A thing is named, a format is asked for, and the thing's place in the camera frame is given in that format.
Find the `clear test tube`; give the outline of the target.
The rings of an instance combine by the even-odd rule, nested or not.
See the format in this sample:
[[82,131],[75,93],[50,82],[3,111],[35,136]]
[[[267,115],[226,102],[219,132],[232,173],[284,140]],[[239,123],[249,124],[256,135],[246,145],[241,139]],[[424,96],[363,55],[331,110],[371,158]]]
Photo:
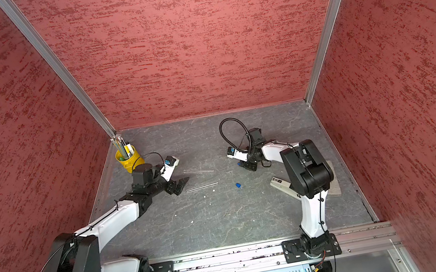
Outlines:
[[186,174],[204,174],[204,173],[207,173],[207,174],[209,174],[209,173],[214,173],[214,170],[192,170],[192,171],[190,171],[190,170],[187,170],[187,171],[183,171],[183,173],[186,175]]
[[212,188],[213,186],[216,186],[218,184],[219,184],[218,182],[210,183],[210,184],[207,184],[207,185],[202,185],[201,187],[190,188],[186,192],[192,193],[192,192],[196,192],[198,190],[204,190],[206,188]]

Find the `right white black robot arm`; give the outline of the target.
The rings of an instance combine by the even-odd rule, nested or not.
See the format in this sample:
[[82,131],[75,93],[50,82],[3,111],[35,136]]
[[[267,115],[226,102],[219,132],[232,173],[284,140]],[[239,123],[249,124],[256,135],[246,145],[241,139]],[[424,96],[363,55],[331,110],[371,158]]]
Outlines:
[[290,189],[300,196],[302,204],[301,251],[317,257],[331,243],[325,216],[326,198],[334,180],[331,167],[312,140],[297,143],[267,141],[259,128],[249,130],[246,136],[250,145],[243,149],[230,148],[227,156],[251,171],[256,171],[264,162],[284,164]]

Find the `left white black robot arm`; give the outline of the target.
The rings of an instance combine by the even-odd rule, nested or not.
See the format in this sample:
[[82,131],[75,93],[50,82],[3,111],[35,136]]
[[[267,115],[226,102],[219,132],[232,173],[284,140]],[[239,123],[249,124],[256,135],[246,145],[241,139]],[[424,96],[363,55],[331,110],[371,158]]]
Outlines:
[[155,272],[146,256],[129,254],[102,262],[101,252],[124,228],[146,213],[156,196],[162,192],[181,195],[189,179],[172,179],[179,163],[178,158],[167,156],[160,165],[136,166],[131,191],[93,223],[57,236],[41,272]]

